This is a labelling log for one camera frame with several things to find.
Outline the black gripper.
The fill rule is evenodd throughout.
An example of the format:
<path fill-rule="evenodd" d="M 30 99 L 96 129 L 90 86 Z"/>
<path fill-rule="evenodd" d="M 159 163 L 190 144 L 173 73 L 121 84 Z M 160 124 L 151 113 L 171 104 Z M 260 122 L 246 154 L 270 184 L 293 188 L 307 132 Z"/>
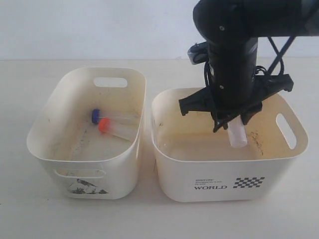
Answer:
<path fill-rule="evenodd" d="M 213 132 L 228 129 L 228 122 L 240 116 L 244 125 L 262 110 L 263 101 L 281 91 L 294 87 L 285 73 L 283 55 L 294 38 L 289 37 L 282 49 L 268 38 L 275 60 L 266 69 L 257 65 L 258 40 L 252 38 L 235 46 L 207 42 L 208 60 L 204 63 L 205 86 L 178 101 L 181 114 L 208 112 L 214 121 Z"/>

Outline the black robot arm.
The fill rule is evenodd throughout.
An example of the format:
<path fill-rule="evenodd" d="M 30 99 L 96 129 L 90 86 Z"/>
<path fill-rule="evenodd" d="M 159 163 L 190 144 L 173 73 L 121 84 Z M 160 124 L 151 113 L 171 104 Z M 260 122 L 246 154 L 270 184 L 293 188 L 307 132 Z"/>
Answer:
<path fill-rule="evenodd" d="M 193 65 L 204 65 L 203 89 L 180 99 L 182 115 L 210 113 L 213 131 L 228 128 L 239 118 L 243 124 L 260 112 L 263 101 L 294 87 L 285 73 L 283 56 L 297 37 L 318 36 L 316 0 L 201 0 L 193 22 L 204 41 L 188 50 Z M 281 49 L 273 47 L 270 67 L 257 64 L 258 40 L 286 37 Z"/>

